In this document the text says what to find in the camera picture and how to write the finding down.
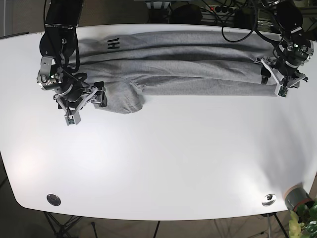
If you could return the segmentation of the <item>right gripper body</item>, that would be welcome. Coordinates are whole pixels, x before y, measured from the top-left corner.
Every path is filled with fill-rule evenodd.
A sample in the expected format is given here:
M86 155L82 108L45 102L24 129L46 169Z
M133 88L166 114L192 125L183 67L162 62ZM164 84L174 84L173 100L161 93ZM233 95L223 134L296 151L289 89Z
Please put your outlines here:
M62 73L43 74L39 72L39 85L43 90L53 90L53 99L58 108L65 111L67 125L76 125L81 121L79 112L87 104L92 103L100 108L107 106L104 82L88 84L86 73L77 73L72 77Z

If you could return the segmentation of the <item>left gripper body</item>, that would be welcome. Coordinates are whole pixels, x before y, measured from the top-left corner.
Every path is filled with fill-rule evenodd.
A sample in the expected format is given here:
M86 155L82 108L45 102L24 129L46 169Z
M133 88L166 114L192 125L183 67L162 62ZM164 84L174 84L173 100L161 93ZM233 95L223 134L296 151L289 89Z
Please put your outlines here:
M299 67L313 57L314 44L312 40L299 43L280 40L273 48L273 56L259 58L262 65L261 84L267 84L269 79L276 83L274 93L279 97L286 97L288 90L299 88L300 81L308 81L308 77L299 71Z

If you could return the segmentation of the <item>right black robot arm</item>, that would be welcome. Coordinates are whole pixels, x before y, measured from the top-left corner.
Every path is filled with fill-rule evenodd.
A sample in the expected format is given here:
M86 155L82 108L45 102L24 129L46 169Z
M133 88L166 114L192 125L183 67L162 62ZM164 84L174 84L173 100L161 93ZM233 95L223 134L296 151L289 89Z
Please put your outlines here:
M80 54L76 28L83 8L81 0L52 0L43 10L44 35L40 40L41 67L37 84L55 91L58 108L65 111L67 125L81 121L80 110L92 103L107 106L102 81L89 84L87 74L79 72Z

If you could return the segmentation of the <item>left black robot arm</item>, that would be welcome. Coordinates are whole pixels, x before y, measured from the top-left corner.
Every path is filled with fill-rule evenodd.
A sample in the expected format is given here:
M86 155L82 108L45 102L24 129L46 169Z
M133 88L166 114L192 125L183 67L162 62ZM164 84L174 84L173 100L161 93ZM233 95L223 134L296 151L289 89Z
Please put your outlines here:
M225 37L224 28L221 34L225 41L238 43L246 40L252 33L273 46L273 57L264 56L256 59L262 65L262 84L269 78L276 82L275 95L286 97L290 88L298 88L300 81L308 81L305 74L298 68L308 62L314 54L313 41L306 38L302 28L303 16L292 0L263 0L263 9L268 12L273 22L277 25L281 39L272 40L258 30L258 16L260 6L251 1L254 8L254 20L251 31L239 40L229 40Z

